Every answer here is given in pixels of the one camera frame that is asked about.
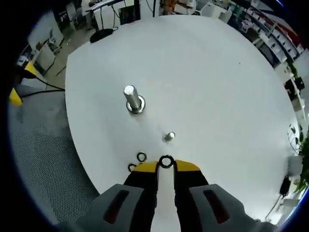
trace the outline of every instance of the black rubber ring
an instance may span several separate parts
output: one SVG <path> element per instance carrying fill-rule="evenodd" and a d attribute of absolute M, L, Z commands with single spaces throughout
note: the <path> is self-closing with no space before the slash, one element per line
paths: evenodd
<path fill-rule="evenodd" d="M 139 153 L 137 153 L 136 158 L 139 162 L 143 163 L 147 160 L 147 155 L 144 152 L 139 152 Z"/>
<path fill-rule="evenodd" d="M 164 165 L 163 162 L 162 162 L 166 158 L 170 160 L 170 164 L 169 165 Z M 171 166 L 174 165 L 174 162 L 175 162 L 174 158 L 172 156 L 170 156 L 170 155 L 161 156 L 161 158 L 159 159 L 159 164 L 160 164 L 160 166 L 162 168 L 170 168 Z"/>
<path fill-rule="evenodd" d="M 136 164 L 130 163 L 130 164 L 127 166 L 127 169 L 129 170 L 129 172 L 132 172 L 131 167 L 136 167 Z"/>

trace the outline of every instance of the chair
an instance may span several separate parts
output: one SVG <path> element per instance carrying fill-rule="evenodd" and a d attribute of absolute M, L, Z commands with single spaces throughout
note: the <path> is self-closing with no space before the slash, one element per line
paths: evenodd
<path fill-rule="evenodd" d="M 61 46 L 56 44 L 56 38 L 53 37 L 53 29 L 50 30 L 49 32 L 49 37 L 48 37 L 48 45 L 50 49 L 53 51 L 54 54 L 59 52 Z"/>
<path fill-rule="evenodd" d="M 19 85 L 20 95 L 37 89 Z M 40 93 L 9 103 L 9 136 L 16 168 L 30 196 L 52 223 L 83 216 L 99 196 L 70 134 L 64 92 Z"/>

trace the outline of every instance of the metal bolt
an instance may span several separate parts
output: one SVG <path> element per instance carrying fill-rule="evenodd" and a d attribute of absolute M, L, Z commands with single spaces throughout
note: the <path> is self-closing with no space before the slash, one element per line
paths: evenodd
<path fill-rule="evenodd" d="M 175 138 L 175 133 L 174 132 L 169 132 L 168 134 L 166 134 L 163 138 L 163 140 L 165 142 L 170 142 L 173 138 Z"/>
<path fill-rule="evenodd" d="M 145 109 L 145 99 L 138 95 L 134 86 L 126 86 L 124 94 L 127 99 L 126 107 L 129 112 L 133 114 L 139 114 Z"/>

